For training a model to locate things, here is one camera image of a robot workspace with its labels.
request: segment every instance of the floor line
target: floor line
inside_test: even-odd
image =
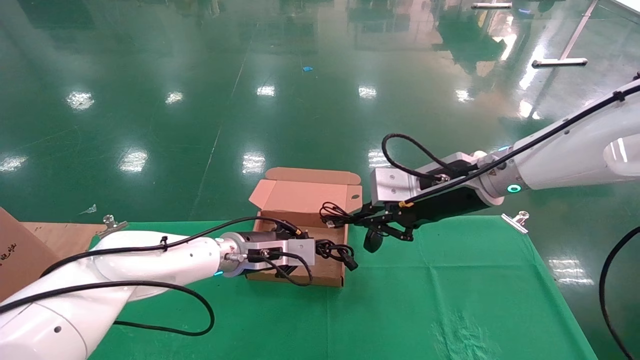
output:
[[[240,71],[238,71],[238,76],[236,77],[236,83],[234,84],[233,89],[231,89],[231,95],[229,96],[229,100],[227,101],[227,107],[231,105],[231,99],[236,92],[236,87],[238,86],[238,81],[240,80],[240,75],[242,75],[242,70],[244,68],[244,63],[246,62],[246,57],[249,55],[249,50],[251,49],[251,44],[253,43],[253,34],[255,33],[255,28],[253,29],[253,33],[251,35],[251,40],[249,40],[249,45],[246,47],[246,52],[244,53],[244,59],[242,60],[242,64],[240,65]],[[216,145],[218,144],[218,138],[220,137],[220,133],[222,132],[222,127],[225,124],[225,119],[220,123],[220,128],[218,129],[218,134],[216,135],[216,139],[213,141],[213,146],[211,147],[211,153],[209,154],[209,161],[207,161],[207,165],[204,168],[204,173],[202,174],[202,178],[200,179],[200,187],[198,188],[198,195],[196,195],[196,199],[193,201],[193,206],[191,207],[191,212],[189,212],[188,220],[193,219],[193,213],[196,211],[198,204],[200,203],[200,198],[202,196],[202,189],[204,187],[204,181],[207,178],[207,172],[209,171],[209,166],[211,166],[211,160],[213,159],[213,151],[216,149]]]

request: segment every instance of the box flap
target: box flap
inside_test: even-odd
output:
[[[271,195],[273,187],[276,185],[275,180],[260,180],[258,185],[253,189],[253,193],[249,196],[249,201],[260,209],[264,209],[264,205]]]
[[[352,172],[310,168],[275,167],[267,170],[265,177],[269,180],[299,181],[302,183],[360,184],[360,176]]]
[[[325,201],[344,208],[346,196],[345,185],[275,181],[262,210],[317,213]]]

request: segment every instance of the metal clip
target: metal clip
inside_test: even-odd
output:
[[[524,222],[529,218],[529,213],[526,211],[519,212],[516,216],[511,218],[506,214],[502,214],[502,219],[507,222],[507,224],[513,226],[517,231],[520,231],[522,234],[526,234],[529,232],[524,227]]]
[[[116,220],[113,219],[113,215],[106,215],[102,218],[102,222],[104,222],[104,225],[107,225],[107,228],[103,232],[97,234],[100,239],[104,239],[105,236],[115,233],[116,231],[120,231],[129,225],[126,221],[116,222]]]

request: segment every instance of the open cardboard box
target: open cardboard box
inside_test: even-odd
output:
[[[308,231],[314,239],[329,239],[336,244],[347,244],[348,225],[342,229],[330,229],[320,220],[319,210],[326,201],[334,202],[348,213],[362,207],[360,177],[352,172],[333,170],[311,170],[305,168],[276,167],[267,170],[249,201],[260,211],[258,215],[287,220]],[[253,231],[270,231],[271,222],[257,220]],[[344,286],[344,263],[323,259],[316,255],[316,264],[311,266],[313,285]],[[275,277],[275,270],[248,274],[249,280],[287,282]],[[307,282],[306,270],[301,266],[291,277]]]

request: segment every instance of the wire bundle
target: wire bundle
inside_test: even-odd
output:
[[[344,263],[349,271],[353,271],[358,268],[358,264],[353,259],[355,252],[353,247],[346,244],[336,244],[328,239],[316,240],[316,254],[320,255],[323,259],[334,259],[340,263]]]
[[[343,227],[346,224],[354,224],[356,217],[344,211],[334,202],[326,201],[320,208],[320,220],[328,227]]]

